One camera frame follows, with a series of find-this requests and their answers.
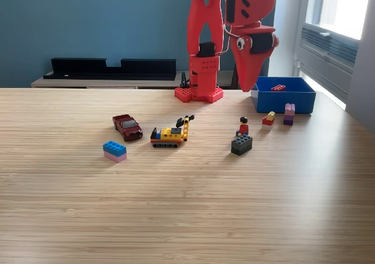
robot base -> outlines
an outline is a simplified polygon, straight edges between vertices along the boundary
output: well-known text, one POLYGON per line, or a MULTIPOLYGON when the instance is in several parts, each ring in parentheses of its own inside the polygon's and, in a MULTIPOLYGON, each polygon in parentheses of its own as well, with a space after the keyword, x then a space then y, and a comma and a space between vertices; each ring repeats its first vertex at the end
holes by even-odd
POLYGON ((214 103, 217 100, 220 100, 224 96, 224 91, 221 88, 216 88, 216 91, 208 96, 196 97, 193 96, 191 88, 181 88, 178 87, 175 89, 175 97, 184 103, 190 101, 207 101, 209 103, 214 103))

purple lego brick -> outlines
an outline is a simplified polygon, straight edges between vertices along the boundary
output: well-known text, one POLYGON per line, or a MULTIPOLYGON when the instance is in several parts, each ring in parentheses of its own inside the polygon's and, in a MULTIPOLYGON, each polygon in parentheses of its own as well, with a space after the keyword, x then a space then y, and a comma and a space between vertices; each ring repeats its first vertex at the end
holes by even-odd
POLYGON ((285 115, 286 116, 294 116, 295 114, 295 105, 294 104, 286 104, 285 105, 285 115))
POLYGON ((294 116, 289 116, 289 115, 284 115, 284 120, 291 120, 293 121, 294 120, 294 116))
POLYGON ((284 125, 290 125, 290 126, 292 126, 293 125, 293 120, 286 120, 286 119, 284 119, 284 125))
POLYGON ((104 156, 106 158, 110 159, 110 160, 113 160, 115 163, 120 163, 120 162, 122 162, 122 161, 124 161, 124 160, 127 159, 127 154, 123 154, 120 157, 116 157, 115 155, 110 154, 110 153, 108 153, 106 151, 104 152, 104 156))

toy car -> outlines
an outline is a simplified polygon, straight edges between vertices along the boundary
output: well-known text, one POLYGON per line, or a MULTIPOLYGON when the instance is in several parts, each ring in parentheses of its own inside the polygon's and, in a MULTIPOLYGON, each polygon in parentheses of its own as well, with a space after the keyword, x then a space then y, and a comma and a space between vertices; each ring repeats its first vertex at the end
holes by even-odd
POLYGON ((114 116, 112 119, 115 129, 120 132, 124 141, 143 137, 142 128, 140 128, 138 123, 129 114, 114 116))

blue box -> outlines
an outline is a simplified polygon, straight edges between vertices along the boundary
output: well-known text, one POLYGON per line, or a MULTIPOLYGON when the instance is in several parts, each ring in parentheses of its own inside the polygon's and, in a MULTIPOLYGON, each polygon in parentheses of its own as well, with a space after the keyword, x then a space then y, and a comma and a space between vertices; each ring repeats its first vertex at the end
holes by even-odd
POLYGON ((115 157, 120 157, 127 153, 127 148, 124 145, 120 145, 116 142, 109 141, 103 145, 103 151, 114 155, 115 157))
POLYGON ((295 113, 312 113, 316 92, 301 77, 259 77, 251 91, 255 109, 259 113, 285 113, 286 104, 295 105, 295 113), (285 85, 286 92, 273 92, 271 88, 285 85))

blue bin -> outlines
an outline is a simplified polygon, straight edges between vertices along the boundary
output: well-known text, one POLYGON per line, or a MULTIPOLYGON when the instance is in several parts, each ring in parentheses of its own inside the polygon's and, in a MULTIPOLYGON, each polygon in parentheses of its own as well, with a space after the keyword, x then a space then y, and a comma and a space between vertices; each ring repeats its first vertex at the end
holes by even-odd
POLYGON ((255 109, 259 113, 285 113, 286 104, 295 104, 296 113, 312 113, 316 92, 301 77, 259 77, 251 91, 255 109), (271 88, 285 85, 286 92, 272 92, 271 88))

